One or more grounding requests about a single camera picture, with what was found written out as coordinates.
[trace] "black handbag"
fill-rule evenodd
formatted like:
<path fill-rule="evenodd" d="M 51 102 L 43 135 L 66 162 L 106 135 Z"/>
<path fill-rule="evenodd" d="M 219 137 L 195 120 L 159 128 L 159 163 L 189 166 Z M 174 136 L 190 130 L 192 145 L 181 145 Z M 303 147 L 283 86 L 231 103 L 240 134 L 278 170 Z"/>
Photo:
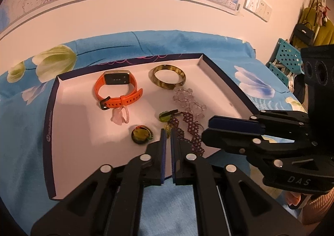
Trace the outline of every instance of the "black handbag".
<path fill-rule="evenodd" d="M 307 17 L 311 11 L 311 8 L 314 4 L 314 1 L 312 2 L 309 12 L 307 13 L 303 23 L 299 23 L 295 26 L 294 30 L 293 30 L 293 35 L 300 39 L 304 44 L 308 45 L 308 46 L 312 46 L 313 45 L 313 41 L 314 41 L 314 28 L 315 28 L 315 23 L 317 20 L 317 14 L 315 14 L 315 19 L 314 19 L 314 24 L 312 26 L 312 24 L 310 22 L 306 22 Z M 311 25 L 311 29 L 306 27 L 306 24 L 310 24 Z"/>

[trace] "blue floral fabric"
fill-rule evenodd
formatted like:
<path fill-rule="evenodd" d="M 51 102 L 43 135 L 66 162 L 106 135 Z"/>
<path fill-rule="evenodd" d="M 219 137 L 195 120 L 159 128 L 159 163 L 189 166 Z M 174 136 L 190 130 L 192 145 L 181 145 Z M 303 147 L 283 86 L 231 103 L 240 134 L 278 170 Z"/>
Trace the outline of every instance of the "blue floral fabric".
<path fill-rule="evenodd" d="M 97 63 L 173 53 L 204 53 L 259 109 L 301 110 L 296 98 L 242 40 L 195 32 L 125 32 L 80 39 L 42 52 L 0 76 L 0 196 L 29 235 L 33 223 L 56 202 L 49 200 L 42 163 L 42 130 L 56 75 Z M 243 156 L 218 152 L 212 164 L 227 162 L 249 175 Z M 140 235 L 197 233 L 192 188 L 168 179 L 144 192 Z"/>

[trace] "yellow-green cloth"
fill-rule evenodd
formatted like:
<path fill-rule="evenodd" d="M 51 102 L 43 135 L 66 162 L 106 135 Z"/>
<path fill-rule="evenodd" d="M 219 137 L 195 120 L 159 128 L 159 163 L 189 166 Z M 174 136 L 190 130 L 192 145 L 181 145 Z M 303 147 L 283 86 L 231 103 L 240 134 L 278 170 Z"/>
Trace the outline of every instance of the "yellow-green cloth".
<path fill-rule="evenodd" d="M 306 8 L 303 11 L 303 14 L 301 18 L 299 19 L 299 23 L 303 23 L 305 20 L 305 17 L 307 16 L 307 13 L 309 12 L 310 8 Z M 314 8 L 311 8 L 309 15 L 307 16 L 307 19 L 305 22 L 310 22 L 310 24 L 305 24 L 306 27 L 309 29 L 313 29 L 313 24 L 315 20 L 316 10 Z M 318 45 L 329 45 L 334 44 L 334 26 L 332 21 L 327 20 L 325 26 L 321 26 L 317 35 L 317 38 L 315 39 L 314 46 Z M 296 48 L 303 48 L 307 47 L 306 44 L 304 44 L 300 39 L 297 37 L 293 38 L 292 45 Z"/>

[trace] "orange watch strap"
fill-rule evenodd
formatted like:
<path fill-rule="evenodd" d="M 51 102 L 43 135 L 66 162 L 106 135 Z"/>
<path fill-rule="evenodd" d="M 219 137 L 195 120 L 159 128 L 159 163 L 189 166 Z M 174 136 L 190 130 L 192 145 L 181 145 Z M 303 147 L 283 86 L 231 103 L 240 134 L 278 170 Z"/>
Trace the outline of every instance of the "orange watch strap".
<path fill-rule="evenodd" d="M 136 102 L 143 95 L 143 89 L 137 91 L 137 81 L 132 73 L 129 74 L 129 82 L 133 85 L 133 90 L 126 96 L 120 96 L 119 98 L 110 98 L 105 101 L 105 106 L 107 108 L 119 108 L 121 106 L 127 106 Z M 104 74 L 99 77 L 94 86 L 94 92 L 98 101 L 103 100 L 104 98 L 99 95 L 100 88 L 106 84 Z"/>

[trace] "hand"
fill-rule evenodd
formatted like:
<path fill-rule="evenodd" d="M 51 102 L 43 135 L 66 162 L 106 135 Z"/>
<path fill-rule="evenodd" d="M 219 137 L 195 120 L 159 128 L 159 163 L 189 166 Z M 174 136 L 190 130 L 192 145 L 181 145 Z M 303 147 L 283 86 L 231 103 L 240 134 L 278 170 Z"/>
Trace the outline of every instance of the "hand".
<path fill-rule="evenodd" d="M 288 205 L 295 205 L 297 206 L 300 202 L 301 194 L 295 193 L 295 192 L 285 192 L 285 201 L 288 203 Z"/>

